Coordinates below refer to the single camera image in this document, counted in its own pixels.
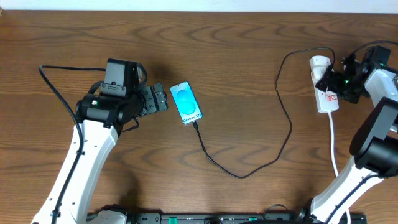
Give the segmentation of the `Galaxy smartphone with cyan screen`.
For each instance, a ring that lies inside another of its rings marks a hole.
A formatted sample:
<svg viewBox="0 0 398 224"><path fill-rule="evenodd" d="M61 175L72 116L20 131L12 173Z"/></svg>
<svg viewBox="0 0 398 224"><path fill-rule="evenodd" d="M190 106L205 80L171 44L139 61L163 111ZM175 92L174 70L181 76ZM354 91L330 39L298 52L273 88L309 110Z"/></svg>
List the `Galaxy smartphone with cyan screen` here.
<svg viewBox="0 0 398 224"><path fill-rule="evenodd" d="M193 123L196 120L202 119L203 113L189 82L185 81L171 86L170 92L183 124Z"/></svg>

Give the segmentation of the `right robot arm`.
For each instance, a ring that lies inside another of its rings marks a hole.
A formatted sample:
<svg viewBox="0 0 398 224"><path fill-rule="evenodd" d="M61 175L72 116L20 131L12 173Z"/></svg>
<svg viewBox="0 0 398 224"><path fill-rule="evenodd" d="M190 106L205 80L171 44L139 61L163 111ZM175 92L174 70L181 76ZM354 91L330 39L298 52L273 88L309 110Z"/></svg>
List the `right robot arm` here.
<svg viewBox="0 0 398 224"><path fill-rule="evenodd" d="M319 112L338 109L338 98L357 103L369 97L374 109L354 135L344 169L319 195L309 201L297 221L302 223L351 223L350 206L371 187L397 176L397 70L388 66L391 50L379 41L364 45L361 61L354 52L343 59L343 72L333 69L324 56L310 59L311 78Z"/></svg>

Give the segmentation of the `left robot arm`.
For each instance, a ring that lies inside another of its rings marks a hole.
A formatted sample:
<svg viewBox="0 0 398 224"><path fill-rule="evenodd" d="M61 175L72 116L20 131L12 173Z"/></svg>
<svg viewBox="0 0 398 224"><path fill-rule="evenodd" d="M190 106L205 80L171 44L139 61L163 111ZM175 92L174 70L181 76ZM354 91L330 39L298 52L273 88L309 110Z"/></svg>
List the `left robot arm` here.
<svg viewBox="0 0 398 224"><path fill-rule="evenodd" d="M67 156L52 190L33 223L134 223L117 205L90 214L88 209L104 163L124 125L168 108L160 83L148 86L147 72L138 62L110 58L104 80L94 83L73 110L45 76L44 82L66 107L74 122Z"/></svg>

